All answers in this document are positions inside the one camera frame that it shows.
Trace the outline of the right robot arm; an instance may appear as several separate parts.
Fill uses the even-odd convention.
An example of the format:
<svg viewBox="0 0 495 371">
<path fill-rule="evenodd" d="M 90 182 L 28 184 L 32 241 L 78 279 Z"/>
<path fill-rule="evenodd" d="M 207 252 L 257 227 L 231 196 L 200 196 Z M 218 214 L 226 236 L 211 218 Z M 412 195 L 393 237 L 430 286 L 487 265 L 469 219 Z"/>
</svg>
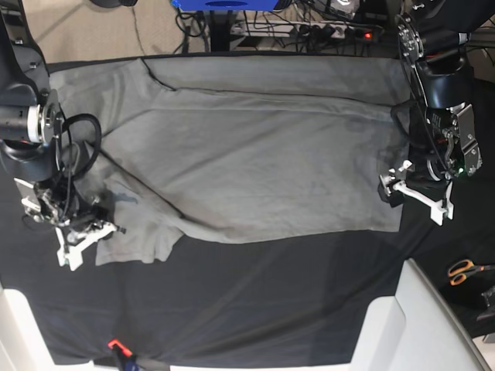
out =
<svg viewBox="0 0 495 371">
<path fill-rule="evenodd" d="M 13 177 L 26 217 L 54 228 L 60 266 L 77 270 L 83 252 L 124 228 L 99 196 L 87 200 L 76 181 L 101 152 L 92 114 L 66 117 L 50 87 L 45 59 L 21 1 L 1 3 L 1 163 Z"/>
</svg>

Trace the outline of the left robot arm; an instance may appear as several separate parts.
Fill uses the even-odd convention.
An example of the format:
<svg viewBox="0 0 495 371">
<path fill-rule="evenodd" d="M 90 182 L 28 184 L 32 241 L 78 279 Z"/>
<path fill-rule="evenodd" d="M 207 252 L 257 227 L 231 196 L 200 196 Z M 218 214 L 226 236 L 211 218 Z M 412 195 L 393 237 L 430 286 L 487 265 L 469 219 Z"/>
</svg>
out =
<svg viewBox="0 0 495 371">
<path fill-rule="evenodd" d="M 453 183 L 480 169 L 472 105 L 474 71 L 468 53 L 492 48 L 485 27 L 492 1 L 405 1 L 395 16 L 398 56 L 411 91 L 391 119 L 412 155 L 380 176 L 378 192 L 392 207 L 406 198 L 430 210 L 438 225 L 453 218 Z"/>
</svg>

